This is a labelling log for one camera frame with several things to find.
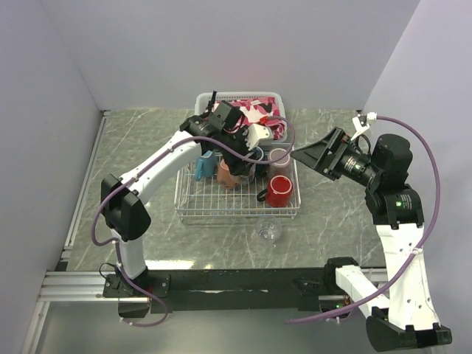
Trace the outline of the clear glass cup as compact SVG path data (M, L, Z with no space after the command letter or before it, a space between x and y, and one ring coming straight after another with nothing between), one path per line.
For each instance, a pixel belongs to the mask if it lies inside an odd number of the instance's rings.
M261 240L274 245L282 236L282 224L277 218L259 218L255 232Z
M237 177L237 182L240 185L250 184L254 180L254 175L255 175L255 171L250 170L250 171L247 172L247 174L238 176Z

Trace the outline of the mauve purple mug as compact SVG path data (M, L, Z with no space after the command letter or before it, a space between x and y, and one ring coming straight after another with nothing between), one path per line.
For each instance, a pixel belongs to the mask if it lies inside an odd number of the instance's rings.
M274 176L291 176L291 157L290 153L283 148L276 147L268 152L268 160L274 160L274 163L270 163L267 176L272 178Z

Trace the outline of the light blue mug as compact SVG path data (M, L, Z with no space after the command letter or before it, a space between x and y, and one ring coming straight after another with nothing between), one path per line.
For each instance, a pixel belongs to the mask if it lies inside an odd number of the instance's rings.
M217 164L218 159L213 151L209 150L201 155L196 161L195 181L212 177L217 168Z

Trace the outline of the salmon pink mug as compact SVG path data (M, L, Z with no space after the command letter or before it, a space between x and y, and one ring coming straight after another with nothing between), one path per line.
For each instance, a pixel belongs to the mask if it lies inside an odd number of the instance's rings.
M229 166L223 159L218 164L217 181L224 188L234 188L239 184L239 178L230 173Z

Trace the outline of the red mug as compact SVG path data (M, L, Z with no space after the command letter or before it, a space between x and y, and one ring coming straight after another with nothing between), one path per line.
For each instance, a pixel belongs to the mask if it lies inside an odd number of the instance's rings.
M276 175L270 178L267 187L257 194L259 202L266 202L271 207L287 207L294 190L289 177Z

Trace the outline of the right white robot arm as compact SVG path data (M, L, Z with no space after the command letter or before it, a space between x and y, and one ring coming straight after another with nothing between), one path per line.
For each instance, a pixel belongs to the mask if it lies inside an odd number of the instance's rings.
M332 294L345 291L358 305L372 347L385 352L450 344L451 330L440 323L428 288L420 245L424 235L420 196L406 183L413 157L409 141L383 134L372 153L363 153L342 129L334 128L291 156L331 180L346 176L365 188L386 260L389 294L376 294L360 267L347 258L327 261L323 285Z

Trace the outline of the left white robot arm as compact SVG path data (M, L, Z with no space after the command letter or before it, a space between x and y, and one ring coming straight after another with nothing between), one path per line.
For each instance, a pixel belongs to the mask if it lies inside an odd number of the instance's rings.
M239 108L222 101L216 109L186 118L167 143L134 169L103 179L99 214L111 230L110 242L117 245L121 287L130 296L143 294L148 286L141 239L151 224L148 201L207 151L219 150L233 175L247 175L251 150L270 132L257 123L244 125L243 120Z

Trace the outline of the dark blue mug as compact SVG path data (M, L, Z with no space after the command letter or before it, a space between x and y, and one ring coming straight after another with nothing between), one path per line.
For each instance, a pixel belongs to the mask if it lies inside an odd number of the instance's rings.
M255 147L252 151L252 156L254 160L257 160L259 162L265 161L265 153L261 147ZM264 176L267 171L267 165L266 164L254 164L254 176L259 177L259 176Z

